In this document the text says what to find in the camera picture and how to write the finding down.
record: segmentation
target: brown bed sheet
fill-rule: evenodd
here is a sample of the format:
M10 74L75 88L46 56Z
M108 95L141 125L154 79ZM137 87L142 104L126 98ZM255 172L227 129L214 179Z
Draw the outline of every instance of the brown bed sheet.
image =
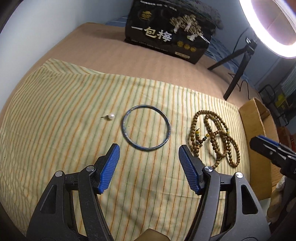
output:
M124 38L124 28L98 23L79 26L39 59L21 79L0 113L0 125L7 105L20 83L50 58L104 73L163 81L223 99L232 78L228 74L230 71L223 66L208 71L207 67L215 63L213 59L204 55L193 65L179 58L125 43ZM249 89L250 98L260 98L256 90ZM241 92L236 87L228 101L238 107L248 101L246 83Z

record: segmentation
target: blue metal ring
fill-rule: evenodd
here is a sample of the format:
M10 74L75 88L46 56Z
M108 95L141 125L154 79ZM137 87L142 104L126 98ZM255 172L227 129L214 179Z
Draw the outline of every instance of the blue metal ring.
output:
M160 145L158 146L154 146L154 147L143 147L143 146L139 146L138 144L136 144L135 142L133 142L128 134L126 133L126 128L125 128L125 122L126 122L126 119L127 117L129 116L129 114L133 111L133 110L136 110L136 109L141 109L141 108L148 108L148 109L152 109L152 110L155 110L157 113L159 113L165 120L165 123L166 123L166 126L167 126L167 129L168 129L168 132L167 132L167 135L163 141L163 143L161 143ZM133 108L131 108L126 114L125 116L123 117L122 119L122 124L121 124L121 128L122 128L122 132L124 134L124 137L126 138L126 140L133 146L135 147L136 149L138 150L141 150L141 151L153 151L153 150L157 150L159 148L161 148L167 141L168 139L170 138L170 133L171 133L171 125L170 125L170 121L169 119L166 117L166 115L158 108L156 108L155 106L152 106L152 105L147 105L147 104L142 104L142 105L137 105Z

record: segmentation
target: tripod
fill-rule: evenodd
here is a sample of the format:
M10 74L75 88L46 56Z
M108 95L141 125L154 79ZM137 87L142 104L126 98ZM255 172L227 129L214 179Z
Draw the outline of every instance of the tripod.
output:
M241 76L244 73L244 70L246 69L252 55L255 52L255 48L257 47L257 42L256 40L249 40L248 38L246 38L246 46L242 49L239 49L237 51L235 51L234 53L232 53L231 55L227 56L226 58L222 59L221 61L219 61L218 63L212 65L211 67L208 68L208 70L213 70L214 68L217 68L218 66L236 58L237 56L241 55L244 53L244 57L242 59L241 64L239 65L239 68L235 74L235 76L233 77L233 80L231 81L227 91L225 92L223 98L224 100L227 100L228 97L230 96L230 94L233 92L235 86L237 85L239 79L241 78Z

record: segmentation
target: blue bedding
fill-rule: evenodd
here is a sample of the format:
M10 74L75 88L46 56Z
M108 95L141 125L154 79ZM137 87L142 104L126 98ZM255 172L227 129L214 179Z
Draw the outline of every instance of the blue bedding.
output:
M127 16L121 17L119 19L107 22L106 25L124 28L126 26L127 19L128 19ZM212 58L217 62L219 62L220 60L222 60L223 58L227 57L230 54L231 54L230 51L214 36L212 37L210 45L207 51L205 52L206 56ZM223 66L225 66L230 71L236 73L239 63L234 59L233 61L229 61L228 63L225 63ZM245 79L247 82L249 82L245 74L243 74L242 78Z

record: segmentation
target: silver screw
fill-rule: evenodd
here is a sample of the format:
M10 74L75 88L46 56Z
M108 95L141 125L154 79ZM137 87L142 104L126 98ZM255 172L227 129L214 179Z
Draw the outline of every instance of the silver screw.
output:
M86 168L86 170L87 170L88 172L92 172L92 171L94 170L94 166L88 166L88 167Z
M209 167L209 166L206 166L205 167L205 171L206 172L212 172L213 171L213 168L212 167Z
M60 177L60 176L62 176L63 175L63 172L62 171L57 171L56 173L55 173L55 176L56 177Z
M237 172L237 173L235 173L235 175L236 175L238 178L243 178L243 176L244 176L241 172Z

